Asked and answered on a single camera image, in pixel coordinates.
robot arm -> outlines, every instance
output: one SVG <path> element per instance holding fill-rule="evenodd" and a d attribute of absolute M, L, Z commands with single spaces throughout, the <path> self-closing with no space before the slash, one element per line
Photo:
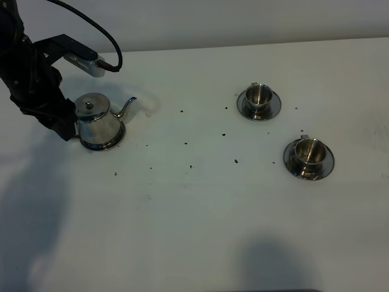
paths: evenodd
<path fill-rule="evenodd" d="M 15 0 L 0 6 L 0 78 L 23 114 L 35 116 L 64 140 L 75 136 L 75 106 L 65 99 L 61 75 L 24 34 Z"/>
<path fill-rule="evenodd" d="M 65 59 L 89 74 L 101 77 L 104 69 L 119 71 L 122 55 L 117 43 L 98 24 L 59 0 L 48 1 L 92 24 L 111 40 L 119 54 L 119 65 L 112 66 L 96 52 L 66 35 L 33 44 L 24 34 L 16 1 L 0 1 L 0 78 L 10 90 L 11 100 L 23 114 L 35 116 L 42 125 L 68 141 L 75 136 L 75 105 L 62 95 L 59 88 L 61 74 L 52 64 L 65 56 Z"/>

white wall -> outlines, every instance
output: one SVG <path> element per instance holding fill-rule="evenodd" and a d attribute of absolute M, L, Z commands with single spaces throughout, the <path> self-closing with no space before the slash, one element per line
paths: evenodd
<path fill-rule="evenodd" d="M 33 41 L 61 33 L 99 52 L 109 41 L 45 0 L 17 0 Z M 111 33 L 122 50 L 389 37 L 389 0 L 64 0 Z"/>

teapot knob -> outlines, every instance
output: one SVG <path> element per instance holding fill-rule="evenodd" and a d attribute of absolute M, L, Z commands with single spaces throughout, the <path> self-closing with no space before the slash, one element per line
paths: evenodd
<path fill-rule="evenodd" d="M 91 102 L 84 102 L 84 104 L 87 110 L 91 110 L 94 107 L 93 103 Z"/>

black cable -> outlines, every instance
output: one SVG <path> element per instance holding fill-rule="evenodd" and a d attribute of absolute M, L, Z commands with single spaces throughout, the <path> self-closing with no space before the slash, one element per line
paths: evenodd
<path fill-rule="evenodd" d="M 98 60 L 96 61 L 96 64 L 111 72 L 119 72 L 120 68 L 122 68 L 123 65 L 123 56 L 122 52 L 120 51 L 119 45 L 116 43 L 115 39 L 101 26 L 99 26 L 97 23 L 95 23 L 93 20 L 91 20 L 89 17 L 87 17 L 84 13 L 79 12 L 77 9 L 73 8 L 72 6 L 60 1 L 60 0 L 47 0 L 51 3 L 54 3 L 56 5 L 59 5 L 65 9 L 68 9 L 69 11 L 73 12 L 74 14 L 78 15 L 81 17 L 83 20 L 85 20 L 87 23 L 89 23 L 91 26 L 95 27 L 98 29 L 104 36 L 110 40 L 110 42 L 114 45 L 115 50 L 117 52 L 117 56 L 119 57 L 119 63 L 117 66 L 112 66 L 111 64 L 108 64 L 107 62 L 104 62 L 103 60 Z"/>

